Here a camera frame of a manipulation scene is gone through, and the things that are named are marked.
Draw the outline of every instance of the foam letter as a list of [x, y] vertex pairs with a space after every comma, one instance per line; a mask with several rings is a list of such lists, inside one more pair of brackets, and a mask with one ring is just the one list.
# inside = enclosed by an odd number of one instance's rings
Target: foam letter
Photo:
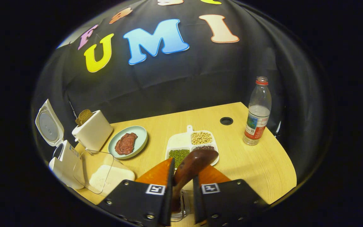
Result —
[[123, 18], [123, 17], [127, 16], [127, 15], [128, 15], [128, 14], [130, 14], [131, 12], [132, 12], [132, 9], [131, 9], [131, 8], [127, 8], [127, 9], [122, 10], [121, 12], [117, 13], [116, 15], [114, 15], [114, 16], [111, 18], [111, 20], [110, 20], [109, 24], [112, 24], [112, 23], [116, 22], [118, 19], [120, 19], [120, 18]]
[[93, 26], [91, 29], [89, 29], [81, 36], [81, 43], [79, 44], [78, 50], [88, 42], [86, 38], [90, 37], [93, 33], [93, 29], [97, 28], [98, 26], [99, 25]]
[[239, 37], [233, 35], [229, 30], [228, 26], [226, 26], [223, 19], [224, 16], [221, 15], [202, 15], [199, 17], [202, 20], [205, 20], [214, 34], [211, 37], [212, 42], [214, 43], [235, 43], [239, 41]]
[[151, 56], [156, 56], [162, 40], [164, 43], [162, 52], [165, 54], [187, 50], [189, 45], [183, 41], [179, 28], [177, 27], [179, 22], [179, 19], [161, 21], [153, 35], [141, 28], [124, 34], [123, 38], [128, 39], [130, 45], [131, 58], [128, 63], [135, 65], [147, 59], [147, 55], [141, 53], [140, 46], [147, 50]]
[[101, 60], [95, 60], [95, 48], [97, 47], [96, 44], [92, 45], [85, 51], [84, 56], [86, 59], [86, 68], [89, 72], [97, 72], [106, 66], [111, 58], [111, 38], [113, 36], [113, 33], [109, 34], [100, 41], [100, 43], [103, 44], [103, 57]]
[[184, 3], [183, 0], [158, 0], [158, 5], [160, 6], [177, 5], [182, 3]]
[[209, 3], [209, 4], [215, 4], [215, 5], [220, 5], [222, 3], [220, 2], [217, 2], [217, 1], [214, 1], [214, 0], [201, 0], [202, 2], [205, 2], [205, 3]]

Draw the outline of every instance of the water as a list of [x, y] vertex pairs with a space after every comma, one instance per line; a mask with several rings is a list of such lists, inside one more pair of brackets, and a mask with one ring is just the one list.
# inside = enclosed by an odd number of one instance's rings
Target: water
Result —
[[[268, 108], [266, 108], [265, 106], [262, 105], [253, 105], [249, 107], [249, 116], [251, 116], [252, 118], [256, 118], [258, 119], [258, 123], [257, 127], [263, 127], [267, 124], [268, 121], [268, 116], [270, 115], [270, 110]], [[246, 135], [243, 135], [243, 141], [245, 144], [248, 145], [256, 145], [258, 144], [258, 141], [260, 140], [260, 138], [258, 139], [251, 139], [248, 138]]]

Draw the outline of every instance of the plastic water bottle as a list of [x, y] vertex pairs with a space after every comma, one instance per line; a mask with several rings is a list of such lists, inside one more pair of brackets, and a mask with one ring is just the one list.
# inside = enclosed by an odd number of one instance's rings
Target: plastic water bottle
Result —
[[258, 76], [256, 87], [250, 96], [249, 116], [243, 141], [248, 145], [256, 145], [260, 140], [271, 112], [271, 94], [268, 90], [268, 79]]

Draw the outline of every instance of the yellow letter u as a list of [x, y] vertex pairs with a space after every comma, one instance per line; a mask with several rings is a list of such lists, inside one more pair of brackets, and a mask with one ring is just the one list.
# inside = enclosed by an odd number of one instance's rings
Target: yellow letter u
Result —
[[101, 60], [95, 60], [95, 48], [97, 47], [96, 44], [85, 50], [84, 56], [86, 59], [86, 68], [89, 72], [95, 73], [106, 66], [111, 58], [111, 38], [113, 36], [113, 33], [109, 34], [100, 41], [100, 43], [103, 44], [103, 57]]

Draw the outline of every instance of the screw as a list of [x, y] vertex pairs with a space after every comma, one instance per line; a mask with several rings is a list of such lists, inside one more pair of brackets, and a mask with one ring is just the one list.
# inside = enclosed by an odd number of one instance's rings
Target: screw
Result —
[[147, 214], [147, 218], [148, 218], [148, 219], [154, 219], [154, 218], [155, 218], [155, 216], [153, 216], [152, 214]]

